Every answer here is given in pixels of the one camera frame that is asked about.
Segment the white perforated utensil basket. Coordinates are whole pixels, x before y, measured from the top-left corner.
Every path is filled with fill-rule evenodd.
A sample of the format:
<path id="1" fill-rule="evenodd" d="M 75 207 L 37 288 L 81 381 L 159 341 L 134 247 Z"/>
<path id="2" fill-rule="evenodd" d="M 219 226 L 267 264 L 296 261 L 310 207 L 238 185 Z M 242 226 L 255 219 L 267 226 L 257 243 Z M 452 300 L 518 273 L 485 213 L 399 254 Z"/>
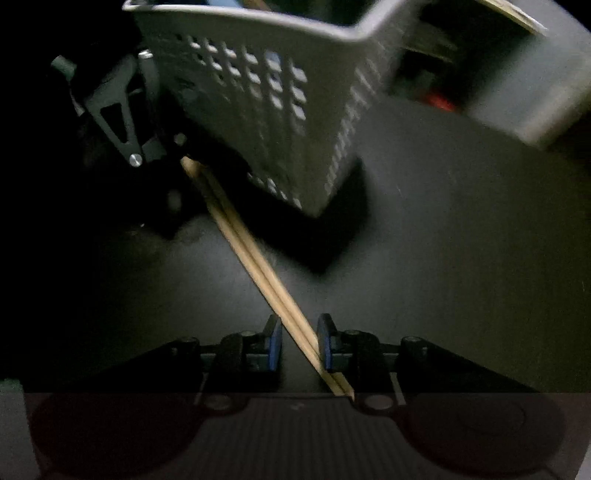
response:
<path id="1" fill-rule="evenodd" d="M 379 1 L 337 26 L 232 7 L 123 5 L 183 110 L 242 155 L 254 182 L 310 215 L 348 173 L 356 129 L 418 9 Z"/>

